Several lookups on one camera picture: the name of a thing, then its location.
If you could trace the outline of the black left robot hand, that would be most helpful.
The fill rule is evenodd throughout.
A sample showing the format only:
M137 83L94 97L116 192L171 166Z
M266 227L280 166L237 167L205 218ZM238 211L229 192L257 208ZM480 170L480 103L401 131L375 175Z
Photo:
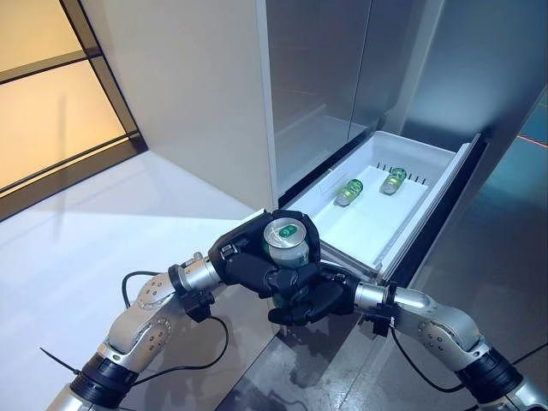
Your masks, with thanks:
M265 227L282 217L294 218L304 225L307 231L305 242L309 247L307 265L284 267L275 264L266 254L263 246ZM208 256L223 283L239 284L261 299L273 295L289 299L319 274L319 232L312 219L300 211L259 210L220 236L211 246Z

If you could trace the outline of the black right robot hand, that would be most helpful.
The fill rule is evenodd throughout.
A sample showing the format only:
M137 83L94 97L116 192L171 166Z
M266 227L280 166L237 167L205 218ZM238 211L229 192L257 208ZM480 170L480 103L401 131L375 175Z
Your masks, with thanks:
M349 270L320 262L297 268L282 268L268 279L274 295L284 303L269 311L278 325L308 325L328 314L351 314L360 279Z

